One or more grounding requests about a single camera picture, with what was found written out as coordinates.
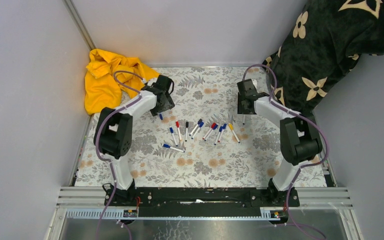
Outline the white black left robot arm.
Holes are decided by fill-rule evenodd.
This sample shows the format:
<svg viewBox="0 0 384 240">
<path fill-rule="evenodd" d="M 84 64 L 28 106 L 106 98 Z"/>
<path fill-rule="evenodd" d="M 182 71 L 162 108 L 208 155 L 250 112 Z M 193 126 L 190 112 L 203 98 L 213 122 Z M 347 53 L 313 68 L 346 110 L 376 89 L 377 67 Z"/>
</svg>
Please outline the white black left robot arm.
<svg viewBox="0 0 384 240">
<path fill-rule="evenodd" d="M 133 123 L 143 114 L 149 112 L 152 116 L 174 108 L 171 97 L 174 81 L 164 75 L 159 75 L 156 81 L 145 84 L 141 90 L 134 89 L 117 79 L 117 75 L 128 73 L 118 70 L 113 74 L 114 80 L 137 93 L 135 97 L 115 108 L 105 107 L 101 110 L 93 143 L 98 158 L 109 164 L 113 178 L 113 186 L 118 189 L 116 199 L 124 206 L 132 204 L 135 192 L 130 187 L 133 177 L 130 173 L 127 153 L 133 144 Z"/>
</svg>

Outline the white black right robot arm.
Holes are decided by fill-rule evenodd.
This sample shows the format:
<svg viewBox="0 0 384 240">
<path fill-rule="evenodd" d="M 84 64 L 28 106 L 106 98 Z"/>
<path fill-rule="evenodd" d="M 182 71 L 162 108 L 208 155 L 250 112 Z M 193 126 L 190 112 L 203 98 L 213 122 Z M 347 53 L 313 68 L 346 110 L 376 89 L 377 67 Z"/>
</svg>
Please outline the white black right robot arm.
<svg viewBox="0 0 384 240">
<path fill-rule="evenodd" d="M 323 144 L 312 115 L 304 116 L 274 101 L 268 93 L 258 92 L 251 79 L 236 83 L 238 88 L 237 113 L 258 115 L 275 124 L 280 130 L 282 163 L 271 179 L 267 201 L 281 205 L 294 182 L 299 168 L 310 163 L 318 155 Z"/>
</svg>

